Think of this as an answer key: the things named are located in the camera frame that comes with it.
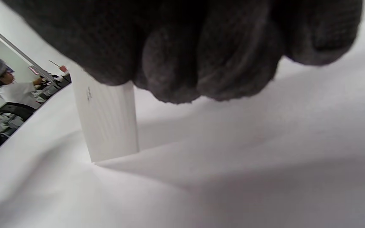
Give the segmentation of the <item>person's right hand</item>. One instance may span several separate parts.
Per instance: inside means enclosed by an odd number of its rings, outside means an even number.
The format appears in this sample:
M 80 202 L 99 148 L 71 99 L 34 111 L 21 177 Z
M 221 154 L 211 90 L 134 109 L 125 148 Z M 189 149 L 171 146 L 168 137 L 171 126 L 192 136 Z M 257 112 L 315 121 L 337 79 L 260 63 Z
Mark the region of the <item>person's right hand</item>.
M 362 0 L 5 0 L 96 81 L 162 102 L 251 97 L 288 57 L 324 66 L 352 47 Z

